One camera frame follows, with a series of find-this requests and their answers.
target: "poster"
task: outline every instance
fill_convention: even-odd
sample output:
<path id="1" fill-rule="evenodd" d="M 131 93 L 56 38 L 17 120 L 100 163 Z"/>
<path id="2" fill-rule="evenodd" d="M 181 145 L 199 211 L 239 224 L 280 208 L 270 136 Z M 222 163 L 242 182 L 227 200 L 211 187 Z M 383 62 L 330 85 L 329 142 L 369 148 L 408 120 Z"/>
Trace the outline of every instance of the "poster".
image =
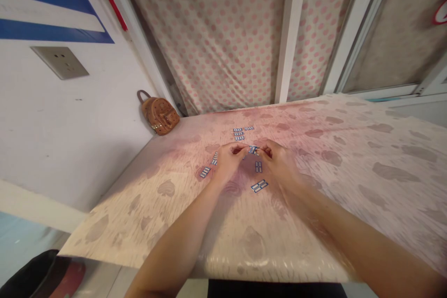
<path id="1" fill-rule="evenodd" d="M 89 0 L 0 0 L 0 39 L 114 43 Z"/>

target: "electrical outlet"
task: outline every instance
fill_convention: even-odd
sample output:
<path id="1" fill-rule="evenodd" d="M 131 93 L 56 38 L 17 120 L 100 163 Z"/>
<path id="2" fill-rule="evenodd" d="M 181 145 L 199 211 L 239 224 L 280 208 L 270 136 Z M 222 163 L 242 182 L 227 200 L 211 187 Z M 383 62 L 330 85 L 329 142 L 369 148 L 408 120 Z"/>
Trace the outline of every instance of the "electrical outlet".
<path id="1" fill-rule="evenodd" d="M 60 79 L 89 75 L 76 56 L 67 47 L 31 47 Z"/>

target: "brown leather backpack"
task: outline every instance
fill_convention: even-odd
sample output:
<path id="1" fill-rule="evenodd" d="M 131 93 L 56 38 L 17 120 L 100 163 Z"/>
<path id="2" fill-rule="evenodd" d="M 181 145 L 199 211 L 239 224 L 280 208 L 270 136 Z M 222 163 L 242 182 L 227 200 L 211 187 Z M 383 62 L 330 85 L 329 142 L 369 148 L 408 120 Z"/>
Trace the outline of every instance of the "brown leather backpack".
<path id="1" fill-rule="evenodd" d="M 143 101 L 141 93 L 144 93 L 149 99 Z M 176 110 L 166 99 L 151 97 L 143 90 L 139 90 L 136 95 L 141 102 L 141 111 L 144 118 L 158 135 L 166 135 L 180 121 Z"/>

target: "pink polka dot fabric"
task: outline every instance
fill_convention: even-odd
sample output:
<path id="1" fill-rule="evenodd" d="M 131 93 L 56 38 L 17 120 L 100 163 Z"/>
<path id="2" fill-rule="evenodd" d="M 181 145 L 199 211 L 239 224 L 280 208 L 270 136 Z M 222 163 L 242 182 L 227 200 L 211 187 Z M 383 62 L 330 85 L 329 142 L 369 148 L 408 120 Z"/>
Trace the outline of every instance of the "pink polka dot fabric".
<path id="1" fill-rule="evenodd" d="M 350 0 L 304 0 L 287 101 L 318 96 Z"/>
<path id="2" fill-rule="evenodd" d="M 189 115 L 273 102 L 284 0 L 136 0 Z"/>

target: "backpack strap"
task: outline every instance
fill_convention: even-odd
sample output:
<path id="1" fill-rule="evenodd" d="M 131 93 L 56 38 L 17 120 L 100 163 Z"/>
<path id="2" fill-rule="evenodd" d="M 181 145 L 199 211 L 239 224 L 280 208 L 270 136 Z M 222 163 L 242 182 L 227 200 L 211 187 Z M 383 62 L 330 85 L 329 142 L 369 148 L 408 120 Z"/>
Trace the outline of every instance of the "backpack strap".
<path id="1" fill-rule="evenodd" d="M 141 102 L 141 104 L 143 105 L 143 99 L 141 98 L 141 93 L 144 93 L 148 98 L 150 98 L 150 95 L 149 95 L 149 93 L 147 93 L 146 91 L 144 91 L 144 90 L 139 90 L 137 93 L 136 93 L 136 96 L 138 97 L 138 100 Z"/>

